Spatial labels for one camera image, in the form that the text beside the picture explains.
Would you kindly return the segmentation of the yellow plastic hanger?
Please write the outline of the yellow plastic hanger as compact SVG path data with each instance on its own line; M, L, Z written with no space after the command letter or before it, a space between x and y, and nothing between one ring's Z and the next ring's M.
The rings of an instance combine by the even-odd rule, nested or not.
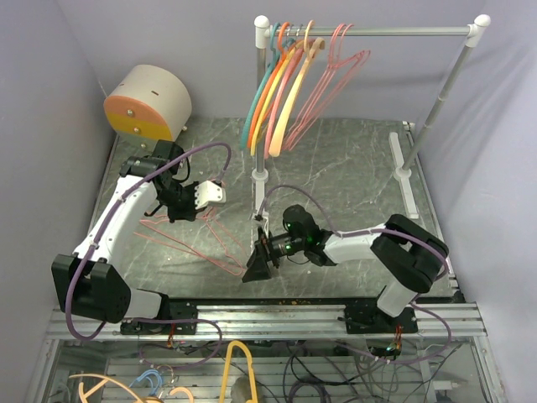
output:
M281 152L284 130L278 124L285 117L284 104L290 97L287 87L304 54L303 42L290 35L291 27L285 22L269 30L272 60L262 64L261 82L242 131L242 146L254 152L260 145L265 159L273 155L272 144L276 144L277 154Z

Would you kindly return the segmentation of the teal plastic hanger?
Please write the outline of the teal plastic hanger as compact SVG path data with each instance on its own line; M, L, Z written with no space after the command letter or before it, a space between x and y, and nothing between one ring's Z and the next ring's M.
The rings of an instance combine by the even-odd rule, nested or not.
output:
M245 123L242 128L240 147L248 150L251 156L257 151L260 129L265 114L269 110L269 89L275 77L276 67L282 60L282 50L276 46L277 34L281 24L271 25L264 15L258 15L253 22L254 44L257 51L258 86L249 107Z

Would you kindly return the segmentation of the orange plastic hanger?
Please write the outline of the orange plastic hanger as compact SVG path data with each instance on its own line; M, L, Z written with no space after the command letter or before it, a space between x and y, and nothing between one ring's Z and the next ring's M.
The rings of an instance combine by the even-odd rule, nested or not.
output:
M284 69L287 67L288 50L294 54L295 40L287 39L282 43L282 35L289 26L286 22L283 25L275 24L270 34L270 49L273 52L273 59L268 64L266 71L263 73L261 83L258 85L256 95L248 112L243 130L241 147L249 149L251 156L260 154L264 157L264 147L260 152L256 147L260 144L263 133L261 127L273 110L274 102L272 100L276 86L279 84Z

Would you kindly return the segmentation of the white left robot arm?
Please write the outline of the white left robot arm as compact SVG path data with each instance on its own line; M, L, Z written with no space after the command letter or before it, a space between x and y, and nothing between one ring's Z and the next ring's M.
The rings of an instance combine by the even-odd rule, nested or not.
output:
M126 160L93 229L71 254L55 257L51 272L71 336L91 341L106 324L125 319L141 322L152 333L169 327L170 298L133 288L119 268L129 238L151 205L165 207L170 222L193 222L203 211L196 197L201 183L184 185L175 179L180 164L202 150L185 151L174 142L160 140L152 154Z

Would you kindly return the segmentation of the pink plastic hanger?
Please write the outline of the pink plastic hanger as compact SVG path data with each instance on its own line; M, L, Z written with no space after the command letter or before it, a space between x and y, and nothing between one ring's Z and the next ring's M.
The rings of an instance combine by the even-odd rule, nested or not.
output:
M285 34L290 34L290 28L290 22L285 22L279 30L277 46L280 51L280 60L267 95L268 100L269 95L272 95L274 102L268 116L265 134L264 154L266 157L278 157L281 154L291 113L319 48L307 37L310 26L306 27L303 39L296 40L285 48L283 37Z

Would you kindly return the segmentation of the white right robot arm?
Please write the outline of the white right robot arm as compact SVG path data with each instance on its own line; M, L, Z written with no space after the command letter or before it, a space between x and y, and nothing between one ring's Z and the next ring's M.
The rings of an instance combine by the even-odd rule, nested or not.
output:
M319 267L376 259L392 278L375 299L358 300L345 315L343 322L354 334L409 332L410 302L430 291L449 255L443 241L401 214L374 228L336 233L295 204L284 210L283 226L280 235L258 230L242 281L271 279L279 261L297 253Z

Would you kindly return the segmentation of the peach plastic hanger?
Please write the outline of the peach plastic hanger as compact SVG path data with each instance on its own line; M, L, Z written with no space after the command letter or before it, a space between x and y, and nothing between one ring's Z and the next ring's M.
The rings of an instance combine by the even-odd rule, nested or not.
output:
M268 121L268 129L265 137L265 146L264 146L264 157L268 158L269 156L278 157L280 156L285 131L288 126L290 114L293 111L293 108L296 104L296 100L299 96L301 87L303 86L304 80L309 73L311 66L314 63L314 60L320 50L325 48L325 40L323 38L316 38L313 43L308 39L310 30L315 26L315 21L311 20L304 32L304 40L301 46L296 45L294 48L295 53L288 58L289 63L284 70L284 78L280 82L278 93L276 95L276 100L274 102L273 110L270 113ZM302 60L302 57L305 57L300 70L289 90L289 94L284 100L284 104L281 108L279 117L276 118L276 113L281 103L281 98L285 89L286 83L292 77L296 67L299 62Z

